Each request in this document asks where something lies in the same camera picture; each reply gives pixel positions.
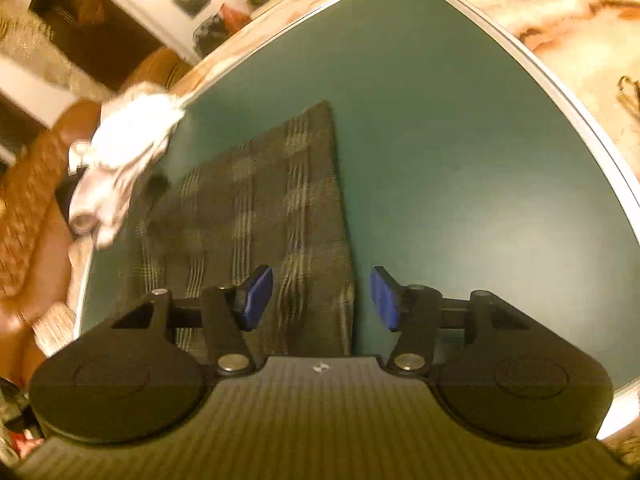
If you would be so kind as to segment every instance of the brown leather sofa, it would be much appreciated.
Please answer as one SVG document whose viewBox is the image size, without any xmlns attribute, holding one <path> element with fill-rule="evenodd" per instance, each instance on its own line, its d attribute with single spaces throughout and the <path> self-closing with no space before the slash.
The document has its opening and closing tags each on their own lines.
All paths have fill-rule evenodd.
<svg viewBox="0 0 640 480">
<path fill-rule="evenodd" d="M 142 81 L 170 89 L 190 68 L 161 48 L 122 90 Z M 54 192 L 66 173 L 69 146 L 91 139 L 99 123 L 99 103 L 73 104 L 0 180 L 0 377 L 18 386 L 45 359 L 32 327 L 54 303 L 66 301 L 70 281 L 72 238 Z"/>
</svg>

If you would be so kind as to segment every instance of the striped gray panel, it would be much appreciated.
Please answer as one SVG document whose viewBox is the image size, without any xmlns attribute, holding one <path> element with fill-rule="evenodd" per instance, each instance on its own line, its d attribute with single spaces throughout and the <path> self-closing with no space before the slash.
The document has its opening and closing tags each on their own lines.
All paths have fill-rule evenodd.
<svg viewBox="0 0 640 480">
<path fill-rule="evenodd" d="M 457 425 L 427 386 L 374 358 L 272 357 L 220 383 L 200 413 L 137 447 L 49 440 L 19 468 L 27 480 L 603 480 L 629 471 L 596 440 L 517 449 Z"/>
</svg>

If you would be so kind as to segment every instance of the crumpled white fabric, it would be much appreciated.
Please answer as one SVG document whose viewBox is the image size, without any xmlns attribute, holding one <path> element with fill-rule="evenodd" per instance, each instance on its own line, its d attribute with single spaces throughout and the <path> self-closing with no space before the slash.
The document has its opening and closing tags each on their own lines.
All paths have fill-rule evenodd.
<svg viewBox="0 0 640 480">
<path fill-rule="evenodd" d="M 102 122 L 91 142 L 69 149 L 69 170 L 88 169 L 69 207 L 69 226 L 92 233 L 97 248 L 111 245 L 129 210 L 133 184 L 162 155 L 174 126 L 184 116 L 182 100 L 138 86 L 103 105 Z"/>
</svg>

